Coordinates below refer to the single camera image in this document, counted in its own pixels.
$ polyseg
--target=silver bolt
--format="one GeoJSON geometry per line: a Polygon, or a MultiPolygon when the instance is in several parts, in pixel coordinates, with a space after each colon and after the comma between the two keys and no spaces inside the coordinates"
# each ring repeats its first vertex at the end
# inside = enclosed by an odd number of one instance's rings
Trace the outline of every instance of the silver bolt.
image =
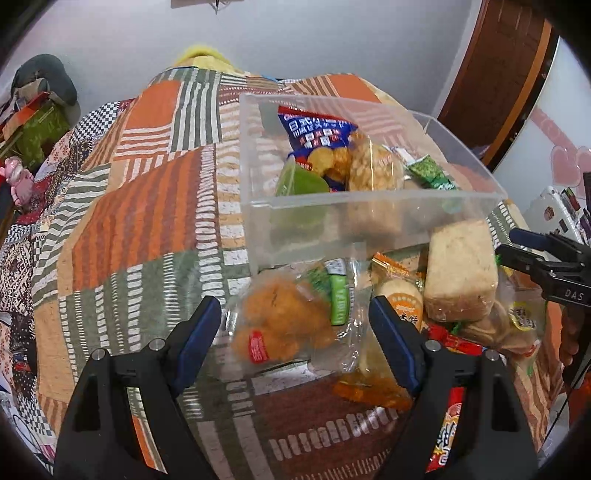
{"type": "Polygon", "coordinates": [[[441,344],[437,340],[427,340],[425,347],[431,352],[438,352],[441,350],[441,344]]]}
{"type": "Polygon", "coordinates": [[[496,350],[487,350],[486,352],[484,352],[484,354],[489,360],[492,360],[493,362],[501,357],[499,355],[499,352],[497,352],[496,350]]]}
{"type": "Polygon", "coordinates": [[[106,353],[107,352],[104,348],[97,348],[90,354],[90,356],[93,358],[93,360],[101,360],[106,355],[106,353]]]}
{"type": "Polygon", "coordinates": [[[148,346],[150,347],[150,350],[157,352],[158,350],[162,350],[162,348],[164,348],[164,344],[164,340],[161,338],[155,338],[148,344],[148,346]]]}

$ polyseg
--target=bedspread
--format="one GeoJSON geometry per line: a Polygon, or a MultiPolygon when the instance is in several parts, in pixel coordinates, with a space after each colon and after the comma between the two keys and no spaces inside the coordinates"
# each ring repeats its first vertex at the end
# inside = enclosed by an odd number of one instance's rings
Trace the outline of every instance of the bedspread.
{"type": "MultiPolygon", "coordinates": [[[[3,339],[11,347],[0,367],[10,370],[14,408],[47,458],[95,348],[137,351],[187,320],[204,296],[223,306],[249,283],[238,176],[243,92],[393,102],[353,75],[276,82],[182,67],[159,74],[131,104],[107,104],[77,125],[45,179],[49,207],[33,225],[11,228],[0,252],[8,303],[0,309],[10,312],[0,349],[3,339]],[[37,372],[14,354],[27,345],[36,345],[37,372]]],[[[489,216],[496,242],[519,221],[510,209],[501,203],[489,216]]],[[[389,451],[394,410],[334,396],[335,377],[306,364],[254,379],[236,365],[224,381],[208,377],[228,348],[218,336],[178,399],[220,479],[373,476],[389,451]]],[[[532,376],[515,380],[538,447],[560,388],[557,368],[543,349],[532,376]]],[[[144,457],[161,468],[140,396],[130,403],[144,457]]]]}

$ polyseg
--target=wooden door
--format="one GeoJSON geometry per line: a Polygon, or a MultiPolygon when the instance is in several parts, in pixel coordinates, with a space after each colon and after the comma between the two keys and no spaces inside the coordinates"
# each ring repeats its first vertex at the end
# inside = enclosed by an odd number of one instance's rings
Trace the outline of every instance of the wooden door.
{"type": "Polygon", "coordinates": [[[528,2],[483,0],[439,120],[469,148],[496,143],[510,115],[515,118],[509,129],[527,100],[549,36],[550,25],[528,2]]]}

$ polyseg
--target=pink plush toy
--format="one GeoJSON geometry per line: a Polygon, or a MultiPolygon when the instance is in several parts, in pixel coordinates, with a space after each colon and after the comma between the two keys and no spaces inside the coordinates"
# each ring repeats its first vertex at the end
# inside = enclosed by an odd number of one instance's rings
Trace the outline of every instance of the pink plush toy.
{"type": "Polygon", "coordinates": [[[22,166],[18,157],[7,158],[4,167],[0,167],[0,175],[6,178],[11,186],[10,193],[14,205],[26,207],[33,194],[34,178],[30,171],[22,166]]]}

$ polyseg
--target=clear plastic bin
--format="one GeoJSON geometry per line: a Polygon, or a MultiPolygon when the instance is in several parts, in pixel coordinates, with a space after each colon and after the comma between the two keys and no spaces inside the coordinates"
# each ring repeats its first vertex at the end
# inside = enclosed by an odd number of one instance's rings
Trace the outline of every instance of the clear plastic bin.
{"type": "Polygon", "coordinates": [[[306,95],[240,97],[240,192],[251,273],[366,242],[368,256],[429,241],[433,228],[482,219],[507,198],[490,172],[429,115],[397,105],[306,95]],[[345,118],[373,141],[430,154],[462,190],[380,190],[275,197],[290,143],[279,105],[345,118]]]}

